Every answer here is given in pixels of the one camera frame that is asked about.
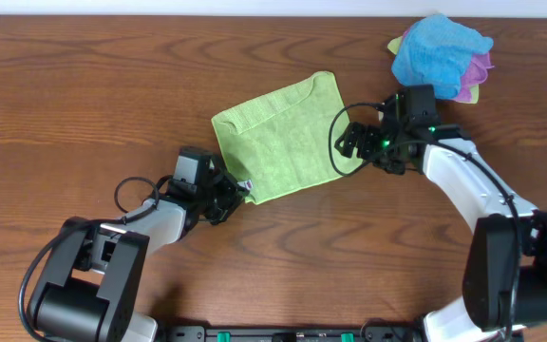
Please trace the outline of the green microfiber cloth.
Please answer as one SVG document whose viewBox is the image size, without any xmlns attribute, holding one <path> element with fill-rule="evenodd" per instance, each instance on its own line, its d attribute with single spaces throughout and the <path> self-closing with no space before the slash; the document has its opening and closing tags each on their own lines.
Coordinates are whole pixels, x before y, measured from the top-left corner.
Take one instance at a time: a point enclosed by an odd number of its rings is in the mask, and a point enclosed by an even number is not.
<svg viewBox="0 0 547 342">
<path fill-rule="evenodd" d="M 211 120 L 222 158 L 239 181 L 251 180 L 248 203 L 261 204 L 348 173 L 361 161 L 329 155 L 329 131 L 349 123 L 333 73 L 308 79 L 224 110 Z"/>
</svg>

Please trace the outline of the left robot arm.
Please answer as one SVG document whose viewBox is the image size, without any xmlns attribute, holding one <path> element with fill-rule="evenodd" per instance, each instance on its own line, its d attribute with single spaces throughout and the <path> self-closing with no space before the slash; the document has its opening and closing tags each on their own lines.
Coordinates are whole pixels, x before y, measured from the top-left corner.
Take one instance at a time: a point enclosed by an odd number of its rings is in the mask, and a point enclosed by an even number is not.
<svg viewBox="0 0 547 342">
<path fill-rule="evenodd" d="M 222 158 L 184 146 L 173 173 L 141 178 L 149 193 L 119 218 L 67 219 L 30 263 L 18 314 L 37 341 L 160 341 L 158 321 L 136 312 L 146 259 L 181 240 L 198 223 L 218 225 L 248 197 Z"/>
</svg>

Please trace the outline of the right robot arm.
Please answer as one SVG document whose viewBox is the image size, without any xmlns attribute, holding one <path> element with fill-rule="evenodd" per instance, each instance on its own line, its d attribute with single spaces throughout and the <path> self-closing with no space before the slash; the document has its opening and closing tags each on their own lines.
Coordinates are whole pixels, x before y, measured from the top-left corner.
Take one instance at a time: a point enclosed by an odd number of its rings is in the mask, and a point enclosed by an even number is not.
<svg viewBox="0 0 547 342">
<path fill-rule="evenodd" d="M 388 174 L 412 165 L 437 185 L 472 232 L 462 294 L 425 314 L 406 341 L 512 341 L 547 323 L 547 212 L 518 195 L 457 124 L 443 123 L 432 85 L 402 88 L 371 108 L 376 125 L 328 133 L 328 152 Z"/>
</svg>

